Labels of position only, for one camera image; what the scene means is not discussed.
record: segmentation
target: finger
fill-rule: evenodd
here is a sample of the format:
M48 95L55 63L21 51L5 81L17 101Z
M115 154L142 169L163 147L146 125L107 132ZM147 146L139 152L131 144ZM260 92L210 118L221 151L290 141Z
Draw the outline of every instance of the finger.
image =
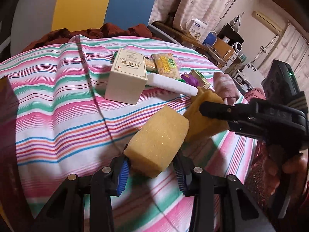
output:
M307 170L307 158L303 153L295 155L283 164L284 173L303 173Z
M266 157L263 161L263 170L265 173L275 176L278 173L278 166L272 159Z
M276 189L280 184L278 176L272 176L268 173L264 173L263 182L265 187L272 187L274 189Z
M276 189L273 187L266 187L265 188L265 194L266 195L273 195L275 193Z
M268 151L265 142L262 142L261 151L264 157L268 157Z

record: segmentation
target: food wrapper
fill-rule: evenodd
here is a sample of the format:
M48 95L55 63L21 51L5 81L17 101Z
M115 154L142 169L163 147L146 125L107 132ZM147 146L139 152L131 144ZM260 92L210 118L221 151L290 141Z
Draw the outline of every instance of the food wrapper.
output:
M145 57L145 64L146 64L146 70L149 72L156 72L157 71L157 67L155 65L155 62L152 58L149 57Z
M181 79L172 53L152 54L160 75L168 78Z
M199 86L198 80L195 77L193 77L191 74L183 74L181 75L181 78L189 85L192 85L194 87Z

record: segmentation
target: sponge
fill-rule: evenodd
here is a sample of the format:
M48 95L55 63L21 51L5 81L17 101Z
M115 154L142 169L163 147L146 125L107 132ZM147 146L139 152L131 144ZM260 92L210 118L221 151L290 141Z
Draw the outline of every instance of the sponge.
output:
M188 129L189 121L185 117L164 106L133 136L124 154L132 168L155 178L169 166Z
M183 116L186 117L190 123L185 142L191 142L205 136L211 137L229 128L227 121L202 116L199 110L200 105L204 101L223 104L222 98L209 89L204 89L201 87L198 87L197 89L197 95L195 97L191 97L192 104L183 114Z

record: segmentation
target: striped bedsheet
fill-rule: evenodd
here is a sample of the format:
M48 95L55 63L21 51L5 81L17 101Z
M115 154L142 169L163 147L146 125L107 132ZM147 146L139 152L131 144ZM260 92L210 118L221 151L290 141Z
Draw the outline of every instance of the striped bedsheet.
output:
M16 155L22 187L34 216L71 173L85 176L109 165L125 144L164 105L183 114L190 97L145 87L136 106L104 99L112 57L119 48L146 56L174 54L180 73L199 70L211 83L218 71L192 49L138 37L90 40L28 51L0 65L19 100ZM237 103L245 102L241 97ZM195 165L214 175L235 174L242 182L255 141L225 131L183 144ZM121 197L112 197L116 231L188 231L193 198L179 191L170 166L156 179L131 175ZM215 198L218 217L218 199ZM85 231L89 229L89 196Z

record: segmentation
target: brown cloth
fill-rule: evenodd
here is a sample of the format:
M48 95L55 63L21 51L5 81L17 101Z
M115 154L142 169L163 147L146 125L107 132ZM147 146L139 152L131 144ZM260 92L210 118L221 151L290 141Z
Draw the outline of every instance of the brown cloth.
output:
M22 52L52 44L65 44L72 37L79 34L90 39L110 38L115 36L139 36L161 40L160 38L153 37L151 31L145 26L145 24L139 24L137 26L130 27L125 31L118 26L108 22L99 29L87 29L84 31L70 32L68 29L64 28L61 30L49 32L41 39L29 44L26 48L23 49Z

